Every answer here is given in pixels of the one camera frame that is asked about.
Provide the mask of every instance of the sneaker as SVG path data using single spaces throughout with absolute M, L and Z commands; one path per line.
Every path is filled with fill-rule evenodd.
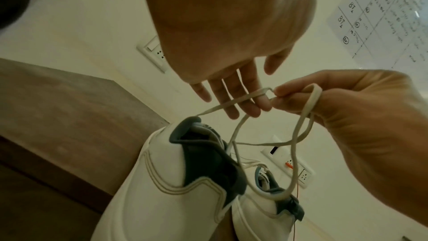
M 260 163 L 244 164 L 245 173 L 258 189 L 271 194 L 284 191 L 275 181 L 272 173 Z M 232 204 L 232 219 L 236 236 L 240 241 L 288 240 L 296 220 L 302 220 L 305 212 L 294 196 L 273 201 L 247 189 Z
M 92 241 L 208 241 L 244 171 L 199 117 L 154 132 L 102 215 Z

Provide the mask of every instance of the wall outlet plate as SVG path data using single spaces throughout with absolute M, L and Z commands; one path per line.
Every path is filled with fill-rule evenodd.
M 272 142 L 283 142 L 277 136 L 273 135 L 271 138 Z M 291 161 L 291 153 L 290 149 L 287 146 L 282 147 L 266 147 L 261 153 L 266 156 L 270 161 L 272 161 L 279 169 L 281 169 L 286 175 L 292 177 L 293 170 L 285 165 L 285 163 L 289 162 L 292 166 Z M 299 173 L 299 185 L 302 188 L 306 188 L 314 179 L 315 171 L 308 166 L 308 164 L 303 161 L 299 156 L 297 156 L 298 165 L 298 173 Z
M 161 48 L 158 36 L 155 36 L 147 44 L 140 42 L 137 50 L 142 53 L 151 63 L 153 63 L 162 73 L 169 69 L 168 62 Z

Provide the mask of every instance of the shoe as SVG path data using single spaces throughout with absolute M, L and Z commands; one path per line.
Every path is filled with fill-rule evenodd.
M 102 215 L 92 241 L 208 241 L 244 171 L 199 117 L 154 132 Z
M 284 191 L 278 186 L 269 170 L 262 170 L 260 163 L 244 164 L 245 173 L 261 191 L 271 194 Z M 232 220 L 239 241 L 288 240 L 296 220 L 302 220 L 305 212 L 294 196 L 273 201 L 247 189 L 232 204 Z

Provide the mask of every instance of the paper sheet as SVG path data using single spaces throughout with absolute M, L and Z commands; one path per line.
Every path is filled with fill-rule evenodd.
M 401 71 L 428 90 L 428 0 L 342 0 L 328 25 L 361 68 Z

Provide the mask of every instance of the shoe tongue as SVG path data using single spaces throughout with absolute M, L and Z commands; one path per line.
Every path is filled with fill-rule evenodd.
M 195 122 L 190 126 L 189 131 L 197 134 L 203 139 L 218 143 L 221 148 L 224 149 L 223 140 L 211 126 L 200 122 Z

